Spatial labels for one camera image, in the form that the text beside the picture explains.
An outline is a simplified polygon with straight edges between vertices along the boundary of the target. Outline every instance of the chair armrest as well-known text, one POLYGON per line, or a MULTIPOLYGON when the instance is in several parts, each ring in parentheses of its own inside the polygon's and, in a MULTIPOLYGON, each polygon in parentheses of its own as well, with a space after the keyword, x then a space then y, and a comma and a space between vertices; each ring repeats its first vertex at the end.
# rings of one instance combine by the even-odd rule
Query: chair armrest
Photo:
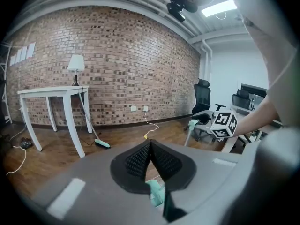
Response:
POLYGON ((199 105, 202 105, 202 106, 206 106, 208 109, 210 107, 210 105, 206 104, 206 103, 198 103, 199 105))
POLYGON ((216 104, 217 105, 217 110, 216 111, 219 111, 221 107, 226 107, 224 105, 221 105, 221 104, 216 104))

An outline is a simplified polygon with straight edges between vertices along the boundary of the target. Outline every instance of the white cable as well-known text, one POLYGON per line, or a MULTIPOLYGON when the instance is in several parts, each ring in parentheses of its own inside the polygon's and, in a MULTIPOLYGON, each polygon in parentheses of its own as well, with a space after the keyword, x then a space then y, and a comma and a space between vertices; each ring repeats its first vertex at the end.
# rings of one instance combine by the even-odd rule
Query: white cable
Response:
POLYGON ((8 172, 8 173, 6 173, 6 176, 7 176, 8 174, 10 174, 10 173, 15 173, 15 172, 17 172, 17 171, 22 167, 22 165, 23 165, 23 163, 25 162, 25 159, 26 159, 26 150, 25 150, 24 148, 16 147, 16 146, 13 146, 13 147, 14 147, 14 148, 20 148, 20 149, 24 150, 24 151, 25 151, 25 158, 24 158, 23 162, 21 163, 21 165, 19 166, 19 168, 18 168, 17 170, 15 170, 15 171, 13 171, 13 172, 8 172))
POLYGON ((9 142, 10 142, 14 137, 16 137, 16 136, 19 135, 20 133, 24 132, 25 129, 26 129, 26 124, 25 124, 25 127, 22 129, 21 132, 18 132, 16 135, 14 135, 14 136, 12 136, 12 137, 10 138, 9 142))
POLYGON ((217 19, 224 20, 227 17, 227 13, 225 13, 225 18, 219 18, 217 15, 215 15, 217 19))
MULTIPOLYGON (((151 124, 151 125, 154 125, 154 126, 156 126, 156 127, 157 127, 156 129, 158 129, 158 128, 159 128, 159 126, 158 126, 158 125, 156 125, 156 124, 153 124, 153 123, 150 123, 150 122, 148 122, 148 121, 147 121, 147 119, 146 119, 146 113, 147 113, 147 111, 145 112, 145 120, 146 120, 146 122, 147 122, 148 124, 151 124)), ((149 132, 154 132, 156 129, 148 131, 148 132, 146 133, 146 135, 145 135, 145 136, 147 136, 149 132)))
POLYGON ((200 7, 204 7, 204 6, 208 6, 209 4, 211 4, 212 2, 214 2, 215 0, 212 0, 211 2, 209 2, 208 4, 205 5, 200 5, 200 7))

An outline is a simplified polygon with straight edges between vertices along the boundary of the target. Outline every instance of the white wall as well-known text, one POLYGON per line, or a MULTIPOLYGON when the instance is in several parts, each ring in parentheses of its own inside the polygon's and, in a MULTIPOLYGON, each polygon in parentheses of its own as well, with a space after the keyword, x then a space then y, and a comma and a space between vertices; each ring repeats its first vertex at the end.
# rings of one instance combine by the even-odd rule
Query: white wall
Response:
POLYGON ((241 83, 268 89, 268 74, 263 57, 253 41, 226 42, 211 45, 210 105, 222 104, 229 109, 232 95, 241 83))

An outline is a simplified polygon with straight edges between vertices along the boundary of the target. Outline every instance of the table leg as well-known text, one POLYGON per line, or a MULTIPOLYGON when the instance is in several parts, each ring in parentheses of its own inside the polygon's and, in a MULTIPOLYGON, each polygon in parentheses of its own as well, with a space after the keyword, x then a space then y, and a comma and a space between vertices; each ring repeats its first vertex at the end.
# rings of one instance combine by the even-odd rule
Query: table leg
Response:
POLYGON ((30 123, 30 119, 29 119, 29 115, 28 115, 28 111, 27 111, 26 99, 21 97, 20 98, 20 104, 21 104, 21 110, 22 110, 23 117, 24 117, 24 122, 26 124, 27 129, 28 129, 30 137, 31 137, 34 145, 36 146, 37 150, 41 151, 42 147, 39 144, 37 136, 34 133, 32 125, 30 123))
POLYGON ((262 131, 259 131, 257 137, 255 138, 255 142, 257 142, 261 138, 262 133, 262 131))
POLYGON ((50 97, 46 97, 46 101, 47 101, 47 108, 48 108, 48 113, 49 113, 49 118, 51 121, 51 125, 53 130, 56 132, 57 128, 56 128, 56 124, 55 124, 55 120, 53 117, 53 112, 52 112, 52 107, 51 107, 51 98, 50 97))
POLYGON ((225 145, 224 145, 223 149, 221 150, 221 152, 230 152, 231 149, 233 148, 236 140, 238 140, 238 136, 237 137, 228 138, 228 140, 225 143, 225 145))
POLYGON ((89 105, 89 92, 84 92, 84 109, 86 111, 85 114, 85 120, 86 120, 86 126, 88 127, 88 132, 92 133, 92 128, 90 126, 89 120, 90 120, 90 105, 89 105))
POLYGON ((64 104, 64 111, 67 121, 67 127, 69 129, 72 141, 74 143, 74 146, 79 154, 79 156, 82 158, 85 156, 83 148, 80 144, 78 134, 76 132, 75 123, 73 119, 73 113, 72 113, 72 106, 71 106, 71 96, 67 93, 63 96, 63 104, 64 104))

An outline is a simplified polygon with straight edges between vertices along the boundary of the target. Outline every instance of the white lampshade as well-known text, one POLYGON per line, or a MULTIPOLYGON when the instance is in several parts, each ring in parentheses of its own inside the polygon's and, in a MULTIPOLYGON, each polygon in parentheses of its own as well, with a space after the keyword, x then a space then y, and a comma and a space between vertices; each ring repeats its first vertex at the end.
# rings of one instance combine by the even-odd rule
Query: white lampshade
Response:
POLYGON ((69 71, 84 71, 84 57, 77 54, 72 55, 67 69, 69 71))

